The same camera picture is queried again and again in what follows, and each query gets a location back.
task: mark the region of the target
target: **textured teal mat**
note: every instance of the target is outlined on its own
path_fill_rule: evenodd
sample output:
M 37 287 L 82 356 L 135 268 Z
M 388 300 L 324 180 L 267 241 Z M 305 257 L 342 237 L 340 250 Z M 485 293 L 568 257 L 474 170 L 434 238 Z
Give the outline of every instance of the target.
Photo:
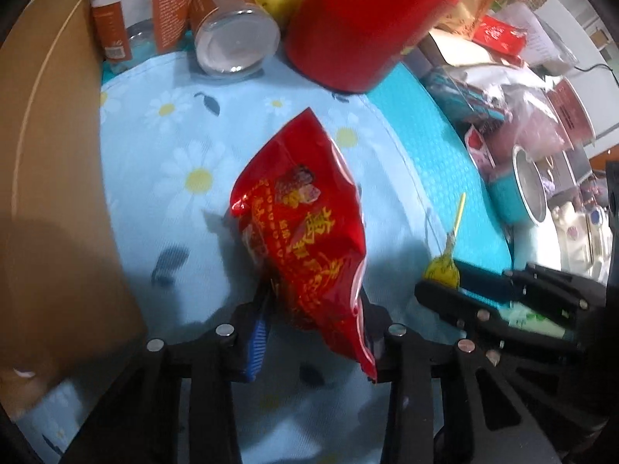
M 446 231 L 462 192 L 467 201 L 455 257 L 501 272 L 512 267 L 490 197 L 464 145 L 428 92 L 402 64 L 370 94 L 413 161 Z

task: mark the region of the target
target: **silver bolt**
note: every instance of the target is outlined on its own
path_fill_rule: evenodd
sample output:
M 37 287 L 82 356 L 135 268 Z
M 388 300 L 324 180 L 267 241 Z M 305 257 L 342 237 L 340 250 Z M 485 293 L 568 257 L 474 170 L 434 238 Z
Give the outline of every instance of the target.
M 482 321 L 484 323 L 490 321 L 490 311 L 486 309 L 479 309 L 477 312 L 477 318 L 479 319 L 479 321 Z
M 218 336 L 232 336 L 234 333 L 234 327 L 231 324 L 220 324 L 217 328 L 215 328 L 215 333 Z
M 458 348 L 463 352 L 470 354 L 475 350 L 475 343 L 472 340 L 464 338 L 458 342 Z
M 161 349 L 163 349 L 164 345 L 165 343 L 161 340 L 161 338 L 153 338 L 146 344 L 146 349 L 151 353 L 158 353 Z
M 486 353 L 486 358 L 488 358 L 488 361 L 490 361 L 493 366 L 496 366 L 499 364 L 499 361 L 501 361 L 501 353 L 491 349 Z
M 398 323 L 392 324 L 389 327 L 389 334 L 391 336 L 404 336 L 406 334 L 406 326 Z

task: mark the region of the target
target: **brown cardboard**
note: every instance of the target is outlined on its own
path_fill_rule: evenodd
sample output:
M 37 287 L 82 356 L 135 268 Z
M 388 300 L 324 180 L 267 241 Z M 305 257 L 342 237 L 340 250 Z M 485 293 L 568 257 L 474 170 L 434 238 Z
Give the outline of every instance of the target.
M 104 199 L 88 0 L 33 0 L 0 71 L 0 402 L 15 417 L 144 323 Z

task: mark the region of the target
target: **transparent plastic jar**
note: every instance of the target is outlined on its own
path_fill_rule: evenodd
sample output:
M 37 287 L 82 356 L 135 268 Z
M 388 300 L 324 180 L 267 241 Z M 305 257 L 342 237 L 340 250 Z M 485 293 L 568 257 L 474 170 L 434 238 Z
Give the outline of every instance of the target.
M 200 67 L 219 78 L 259 70 L 280 41 L 277 23 L 254 0 L 190 0 L 190 25 Z
M 188 0 L 91 0 L 91 7 L 115 73 L 176 50 L 185 35 Z

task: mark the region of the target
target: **red plastic container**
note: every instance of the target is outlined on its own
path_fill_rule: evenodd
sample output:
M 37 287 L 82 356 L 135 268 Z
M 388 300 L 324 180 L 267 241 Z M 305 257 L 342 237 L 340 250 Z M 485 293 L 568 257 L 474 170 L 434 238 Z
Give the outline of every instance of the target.
M 458 1 L 302 0 L 286 53 L 315 82 L 367 92 Z

